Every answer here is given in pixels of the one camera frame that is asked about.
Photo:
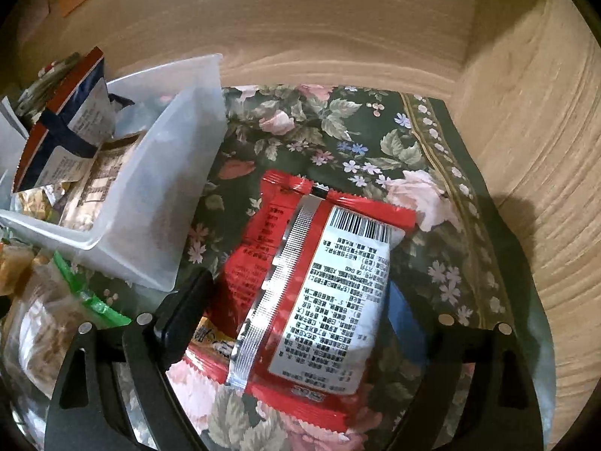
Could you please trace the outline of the clear plastic storage box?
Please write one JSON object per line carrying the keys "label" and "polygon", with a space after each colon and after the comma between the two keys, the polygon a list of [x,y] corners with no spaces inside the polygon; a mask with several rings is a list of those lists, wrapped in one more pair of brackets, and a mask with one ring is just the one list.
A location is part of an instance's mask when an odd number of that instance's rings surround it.
{"label": "clear plastic storage box", "polygon": [[171,101],[118,173],[90,230],[7,209],[1,211],[2,226],[109,277],[170,291],[227,128],[221,59],[212,54],[173,61],[108,83],[109,92],[138,104],[164,96]]}

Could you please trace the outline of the red snack packet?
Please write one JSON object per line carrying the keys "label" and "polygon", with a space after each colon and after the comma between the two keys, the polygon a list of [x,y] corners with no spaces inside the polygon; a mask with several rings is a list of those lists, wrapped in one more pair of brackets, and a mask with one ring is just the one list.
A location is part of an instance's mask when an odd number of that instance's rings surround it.
{"label": "red snack packet", "polygon": [[352,427],[410,208],[266,172],[184,361],[325,430]]}

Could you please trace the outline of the round bun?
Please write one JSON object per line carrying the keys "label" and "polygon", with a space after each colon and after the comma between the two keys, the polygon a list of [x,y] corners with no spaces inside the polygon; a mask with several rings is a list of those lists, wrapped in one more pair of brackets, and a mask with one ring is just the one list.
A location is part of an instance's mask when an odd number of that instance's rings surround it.
{"label": "round bun", "polygon": [[1,296],[10,296],[23,291],[32,274],[34,257],[35,253],[26,245],[1,244]]}

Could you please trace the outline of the yellow fries snack bag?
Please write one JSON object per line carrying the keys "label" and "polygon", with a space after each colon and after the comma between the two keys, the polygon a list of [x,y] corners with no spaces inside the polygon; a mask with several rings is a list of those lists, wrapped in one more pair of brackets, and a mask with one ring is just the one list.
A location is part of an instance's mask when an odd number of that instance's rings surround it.
{"label": "yellow fries snack bag", "polygon": [[33,188],[13,194],[10,202],[10,210],[30,218],[56,223],[55,203],[55,192],[50,186],[44,186],[44,188]]}

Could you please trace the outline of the brown cracker pack with barcode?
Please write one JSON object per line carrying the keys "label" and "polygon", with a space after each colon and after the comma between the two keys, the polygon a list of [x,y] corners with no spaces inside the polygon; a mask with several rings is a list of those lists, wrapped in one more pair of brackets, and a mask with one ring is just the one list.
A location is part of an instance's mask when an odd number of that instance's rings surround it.
{"label": "brown cracker pack with barcode", "polygon": [[76,231],[92,229],[111,186],[144,135],[144,132],[132,133],[100,147],[88,173],[69,192],[59,226]]}

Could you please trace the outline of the blue snack bag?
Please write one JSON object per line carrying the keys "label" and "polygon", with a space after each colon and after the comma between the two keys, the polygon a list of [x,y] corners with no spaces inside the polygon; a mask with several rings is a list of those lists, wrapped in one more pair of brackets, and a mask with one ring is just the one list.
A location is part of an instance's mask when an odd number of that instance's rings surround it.
{"label": "blue snack bag", "polygon": [[133,100],[108,92],[104,52],[94,47],[73,66],[30,131],[12,191],[81,180],[104,142],[113,138],[116,113]]}

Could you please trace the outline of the cookie bag with green tie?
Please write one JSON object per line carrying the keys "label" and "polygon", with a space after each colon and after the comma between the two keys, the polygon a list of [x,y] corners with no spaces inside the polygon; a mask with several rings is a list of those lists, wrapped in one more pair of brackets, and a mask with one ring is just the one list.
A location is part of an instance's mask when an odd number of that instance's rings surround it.
{"label": "cookie bag with green tie", "polygon": [[2,330],[2,363],[11,381],[31,384],[51,398],[72,339],[86,322],[111,329],[128,325],[130,319],[104,303],[85,274],[73,271],[61,254],[35,262]]}

